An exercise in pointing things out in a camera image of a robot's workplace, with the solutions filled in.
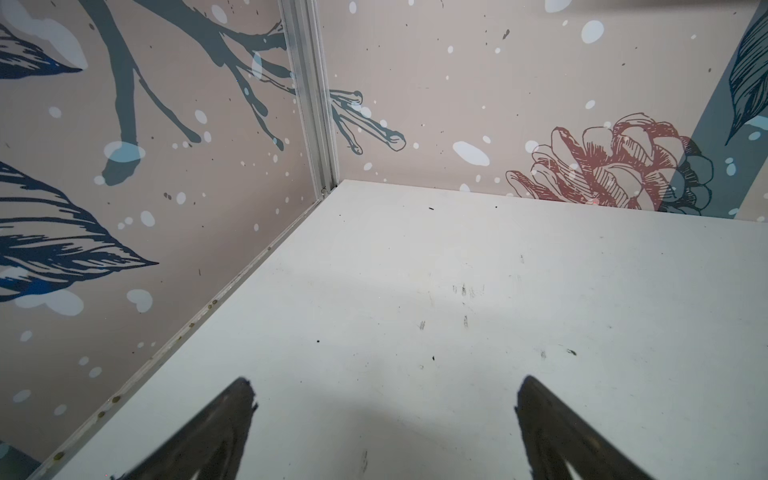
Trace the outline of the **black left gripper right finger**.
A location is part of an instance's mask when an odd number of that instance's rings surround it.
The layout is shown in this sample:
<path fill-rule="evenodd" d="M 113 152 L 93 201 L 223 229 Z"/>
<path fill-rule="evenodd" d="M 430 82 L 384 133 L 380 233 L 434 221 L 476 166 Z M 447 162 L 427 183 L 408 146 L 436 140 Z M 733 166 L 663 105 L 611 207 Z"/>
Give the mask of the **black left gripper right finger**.
<path fill-rule="evenodd" d="M 650 477 L 531 375 L 518 390 L 515 412 L 534 479 Z"/>

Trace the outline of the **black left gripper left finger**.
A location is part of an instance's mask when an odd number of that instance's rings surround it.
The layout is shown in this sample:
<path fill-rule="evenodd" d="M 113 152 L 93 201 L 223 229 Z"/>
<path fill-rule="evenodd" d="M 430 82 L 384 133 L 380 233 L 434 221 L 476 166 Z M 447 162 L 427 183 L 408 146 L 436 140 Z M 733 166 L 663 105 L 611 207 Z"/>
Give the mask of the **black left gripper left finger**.
<path fill-rule="evenodd" d="M 123 479 L 211 479 L 237 476 L 258 403 L 250 381 L 235 379 Z"/>

